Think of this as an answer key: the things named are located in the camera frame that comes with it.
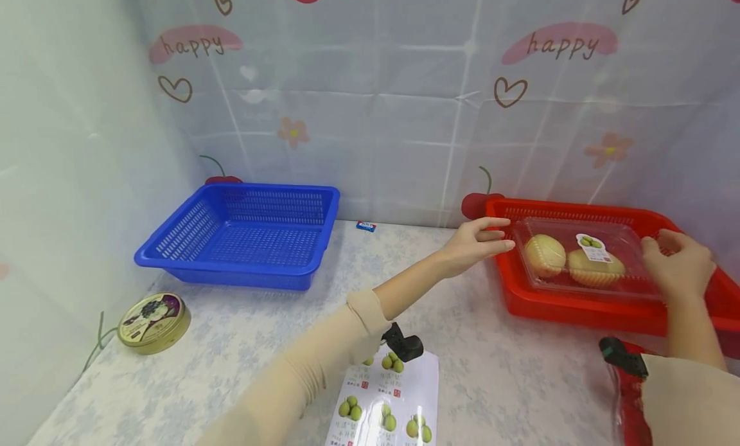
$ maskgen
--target backdrop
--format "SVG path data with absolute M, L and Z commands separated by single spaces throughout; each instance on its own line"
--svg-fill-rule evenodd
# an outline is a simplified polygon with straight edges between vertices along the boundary
M 629 203 L 740 53 L 735 0 L 138 3 L 209 175 L 332 184 L 341 218 L 423 226 L 492 192 Z

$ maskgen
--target hand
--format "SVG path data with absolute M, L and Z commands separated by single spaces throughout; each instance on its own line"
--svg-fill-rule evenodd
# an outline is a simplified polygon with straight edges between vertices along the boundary
M 666 256 L 660 248 L 673 251 Z M 642 259 L 668 303 L 698 301 L 703 303 L 709 280 L 716 265 L 704 245 L 682 233 L 661 229 L 658 240 L 642 240 Z
M 508 226 L 506 218 L 480 218 L 464 222 L 436 256 L 443 267 L 444 277 L 454 277 L 489 256 L 512 250 L 512 240 L 502 240 L 503 231 L 484 231 L 487 227 Z

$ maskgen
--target plastic container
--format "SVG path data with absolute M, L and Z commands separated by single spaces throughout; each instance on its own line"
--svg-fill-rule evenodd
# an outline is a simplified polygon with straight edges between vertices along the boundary
M 185 282 L 308 290 L 339 206 L 332 187 L 208 184 L 138 249 Z
M 638 237 L 658 235 L 662 228 L 680 231 L 670 219 L 636 208 L 586 206 L 547 201 L 525 201 L 494 196 L 486 202 L 489 217 L 505 217 L 516 222 L 527 217 L 563 219 L 579 222 L 610 222 L 631 228 Z M 512 227 L 503 229 L 513 238 Z M 658 300 L 609 294 L 563 293 L 535 287 L 518 253 L 495 257 L 501 272 L 503 298 L 510 313 L 557 323 L 593 328 L 624 330 L 640 334 L 665 335 L 667 319 L 664 304 Z M 717 267 L 705 295 L 712 322 L 722 335 L 740 332 L 740 287 Z M 740 355 L 727 353 L 730 357 Z
M 537 289 L 662 299 L 642 264 L 640 238 L 628 226 L 527 217 L 512 231 Z

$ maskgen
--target wall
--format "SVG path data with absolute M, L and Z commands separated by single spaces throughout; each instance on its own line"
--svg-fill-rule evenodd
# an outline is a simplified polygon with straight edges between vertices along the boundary
M 155 108 L 127 0 L 0 0 L 0 431 L 24 444 L 157 271 L 136 248 L 203 181 Z
M 630 204 L 659 211 L 709 245 L 722 269 L 740 283 L 740 82 L 706 106 L 672 152 L 644 179 Z
M 138 3 L 159 106 L 200 154 L 334 184 L 340 218 L 425 226 L 481 214 L 466 196 L 489 175 L 628 203 L 740 53 L 732 0 Z

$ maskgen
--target paper sheet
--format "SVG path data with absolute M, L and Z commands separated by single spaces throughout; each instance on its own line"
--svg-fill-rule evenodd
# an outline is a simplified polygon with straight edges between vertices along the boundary
M 383 345 L 370 365 L 347 369 L 326 446 L 437 444 L 439 359 L 425 352 L 397 372 L 383 368 L 383 358 L 390 352 Z

